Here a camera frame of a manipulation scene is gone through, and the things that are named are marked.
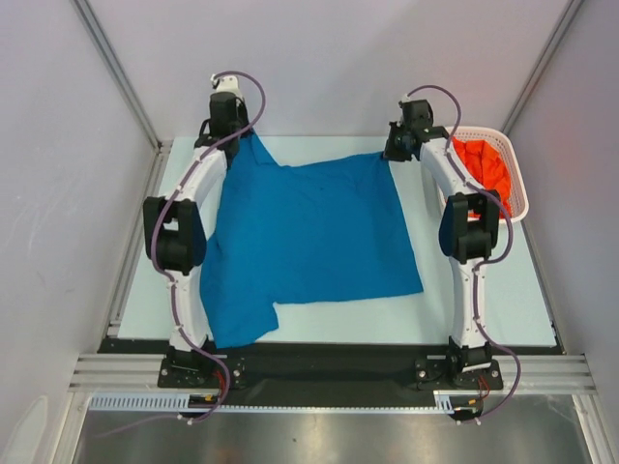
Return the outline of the blue t shirt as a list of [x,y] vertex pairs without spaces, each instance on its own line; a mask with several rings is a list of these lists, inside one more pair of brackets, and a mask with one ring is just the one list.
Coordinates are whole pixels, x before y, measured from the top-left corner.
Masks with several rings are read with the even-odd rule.
[[200,297],[221,348],[274,331],[278,304],[399,297],[423,284],[390,166],[377,153],[302,166],[242,140],[222,184]]

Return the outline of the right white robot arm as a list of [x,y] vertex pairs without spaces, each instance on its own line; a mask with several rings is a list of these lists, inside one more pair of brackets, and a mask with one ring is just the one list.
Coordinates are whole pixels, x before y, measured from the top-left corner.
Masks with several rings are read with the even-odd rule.
[[447,130],[434,124],[428,101],[402,101],[399,107],[402,115],[389,124],[383,158],[418,161],[445,197],[438,242],[451,265],[455,304],[446,375],[454,386],[468,388],[491,364],[485,262],[498,242],[501,201],[469,173]]

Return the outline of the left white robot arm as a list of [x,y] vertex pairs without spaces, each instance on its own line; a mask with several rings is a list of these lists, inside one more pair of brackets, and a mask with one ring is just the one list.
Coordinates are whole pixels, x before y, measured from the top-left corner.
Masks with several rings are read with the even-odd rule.
[[240,131],[250,123],[238,89],[214,91],[209,110],[187,171],[169,194],[149,196],[142,206],[146,254],[166,280],[170,296],[173,329],[169,344],[183,353],[202,347],[209,332],[198,290],[207,251],[200,208],[224,179],[240,150]]

